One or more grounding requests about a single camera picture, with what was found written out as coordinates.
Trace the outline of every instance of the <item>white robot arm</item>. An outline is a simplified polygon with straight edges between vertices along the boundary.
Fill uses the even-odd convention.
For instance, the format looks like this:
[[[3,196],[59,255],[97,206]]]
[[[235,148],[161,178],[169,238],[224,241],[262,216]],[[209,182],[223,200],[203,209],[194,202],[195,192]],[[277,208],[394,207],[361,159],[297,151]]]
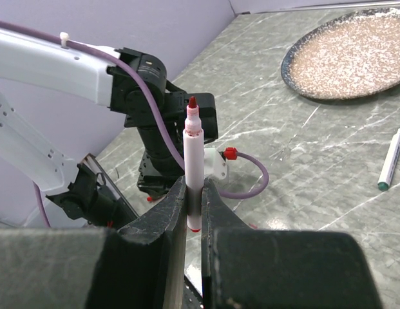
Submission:
[[[113,48],[92,46],[119,57]],[[63,91],[110,106],[113,76],[107,61],[73,49],[0,29],[0,77]],[[68,191],[77,163],[54,148],[20,117],[0,93],[0,155],[47,196]]]
[[[179,88],[172,90],[176,92],[166,93],[170,89],[162,62],[154,56],[127,48],[115,50],[107,46],[88,46],[126,61],[140,75],[162,107],[164,121],[176,125],[176,130],[170,128],[169,133],[174,134],[178,143],[178,124],[184,115],[184,101],[191,95]],[[125,127],[137,127],[146,147],[141,175],[151,173],[154,176],[146,180],[140,175],[138,188],[148,194],[164,194],[167,186],[171,187],[176,180],[169,177],[169,171],[165,173],[168,176],[162,176],[155,169],[156,165],[168,168],[173,159],[167,157],[169,153],[164,148],[161,149],[161,136],[137,84],[112,63],[66,48],[63,44],[0,28],[0,78],[71,93],[127,115]],[[211,132],[210,142],[218,138],[214,98],[207,93],[196,95],[203,98],[203,115],[210,128],[205,132]],[[116,201],[97,192],[97,177],[91,170],[54,148],[14,111],[1,93],[0,155],[31,178],[71,219],[83,217],[96,225],[104,225],[107,217],[114,216],[113,209],[118,208]],[[227,165],[219,152],[215,148],[208,149],[205,157],[205,175],[227,179]],[[179,173],[177,169],[173,177],[179,177]],[[127,210],[122,209],[117,217],[126,217],[126,213]],[[117,222],[117,227],[120,227],[126,221]]]

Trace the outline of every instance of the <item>lavender wall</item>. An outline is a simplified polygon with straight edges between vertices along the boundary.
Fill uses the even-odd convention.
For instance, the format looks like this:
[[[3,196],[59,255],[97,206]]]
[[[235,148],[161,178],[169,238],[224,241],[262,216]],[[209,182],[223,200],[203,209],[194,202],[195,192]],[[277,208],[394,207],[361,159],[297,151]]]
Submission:
[[[261,13],[278,11],[302,6],[314,5],[341,5],[347,3],[373,3],[384,2],[384,0],[230,0],[236,14],[250,12]]]
[[[159,57],[175,78],[233,19],[229,0],[1,0],[0,19],[73,40]],[[64,93],[0,80],[0,90],[66,155],[98,154],[124,117]],[[0,158],[0,220],[24,223],[35,209],[31,181]]]

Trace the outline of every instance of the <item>white cable clip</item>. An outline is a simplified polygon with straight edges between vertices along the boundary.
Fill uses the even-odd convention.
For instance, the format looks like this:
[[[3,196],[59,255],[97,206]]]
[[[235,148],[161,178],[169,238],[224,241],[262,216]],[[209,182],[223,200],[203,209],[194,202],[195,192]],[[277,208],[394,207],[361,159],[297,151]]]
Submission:
[[[59,38],[61,39],[61,47],[68,49],[66,43],[70,40],[70,35],[66,32],[61,32]]]

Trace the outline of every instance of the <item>marker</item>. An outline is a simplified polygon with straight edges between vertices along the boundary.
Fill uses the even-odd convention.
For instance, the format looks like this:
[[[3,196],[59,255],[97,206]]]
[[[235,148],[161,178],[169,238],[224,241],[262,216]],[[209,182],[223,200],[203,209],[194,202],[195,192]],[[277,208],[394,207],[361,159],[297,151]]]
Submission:
[[[390,143],[390,147],[388,148],[388,152],[386,155],[386,160],[383,165],[383,169],[381,170],[379,182],[377,186],[379,190],[387,191],[390,187],[390,183],[392,182],[395,165],[400,155],[400,128],[397,130],[397,133],[393,135],[392,141]]]
[[[185,129],[182,132],[187,185],[187,226],[201,230],[201,195],[204,187],[204,131],[194,97],[189,99]]]

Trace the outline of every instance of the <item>marble table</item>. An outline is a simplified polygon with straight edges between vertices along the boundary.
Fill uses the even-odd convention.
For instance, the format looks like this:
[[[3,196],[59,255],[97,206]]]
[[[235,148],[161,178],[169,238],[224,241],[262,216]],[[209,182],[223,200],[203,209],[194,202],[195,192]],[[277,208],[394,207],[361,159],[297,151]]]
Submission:
[[[284,85],[280,63],[313,28],[351,10],[240,15],[175,80],[215,95],[220,139],[254,155],[271,182],[249,200],[225,200],[261,229],[338,230],[363,247],[387,308],[400,308],[400,159],[389,191],[377,189],[388,145],[400,126],[400,86],[370,99],[318,104]],[[143,147],[124,130],[98,157],[142,214],[153,205],[136,187]],[[259,170],[230,162],[226,189],[248,191]],[[200,235],[188,235],[186,274],[200,289]]]

